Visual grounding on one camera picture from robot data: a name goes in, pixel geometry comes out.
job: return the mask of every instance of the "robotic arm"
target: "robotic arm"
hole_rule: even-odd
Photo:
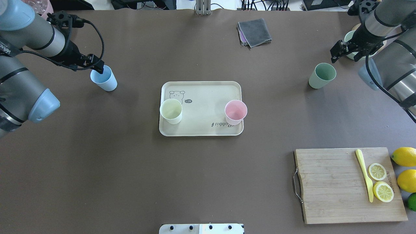
[[[396,27],[402,33],[372,58],[382,41]],[[366,58],[360,77],[372,89],[381,89],[396,101],[416,122],[416,0],[383,0],[362,22],[348,42],[339,40],[331,49],[331,60],[358,52],[354,60]]]
[[[42,121],[60,106],[59,100],[16,55],[31,53],[74,71],[93,69],[103,73],[103,54],[85,56],[70,41],[73,27],[89,23],[97,28],[88,20],[65,12],[48,16],[45,21],[20,0],[0,0],[0,138],[28,119]],[[36,52],[21,50],[24,46]]]

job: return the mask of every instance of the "mint green cup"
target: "mint green cup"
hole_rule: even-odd
[[[309,85],[314,89],[320,89],[337,76],[335,68],[328,63],[316,65],[315,70],[309,77]]]

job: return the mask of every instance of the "knife handle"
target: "knife handle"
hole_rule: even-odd
[[[361,167],[361,170],[363,171],[364,177],[368,177],[367,170],[365,168],[363,152],[360,149],[357,149],[355,151],[355,154],[357,155],[357,159],[358,159],[358,162],[360,163],[360,167]]]

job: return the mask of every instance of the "white floor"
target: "white floor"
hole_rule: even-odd
[[[91,3],[91,5],[96,10],[114,10],[113,6],[111,5],[110,0],[86,0],[87,2]],[[237,8],[241,8],[241,0],[211,0],[212,3],[217,3],[221,5],[225,9],[236,10]],[[266,7],[269,7],[270,3],[265,2]],[[291,11],[301,11],[301,4],[302,0],[289,0],[288,8]],[[261,2],[255,4],[258,10],[265,10],[264,5]],[[179,9],[194,9],[195,7],[195,0],[176,0],[176,8]],[[217,5],[212,5],[211,9],[215,10],[220,8]],[[347,11],[346,9],[342,9],[341,7],[333,7],[333,8],[326,8],[320,9],[316,11]]]

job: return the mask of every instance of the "lemon slice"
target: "lemon slice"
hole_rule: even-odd
[[[373,192],[376,198],[382,202],[391,202],[394,197],[393,189],[384,181],[378,181],[373,186]]]
[[[378,163],[373,163],[368,167],[368,172],[371,176],[371,178],[375,180],[383,180],[386,176],[386,169]]]

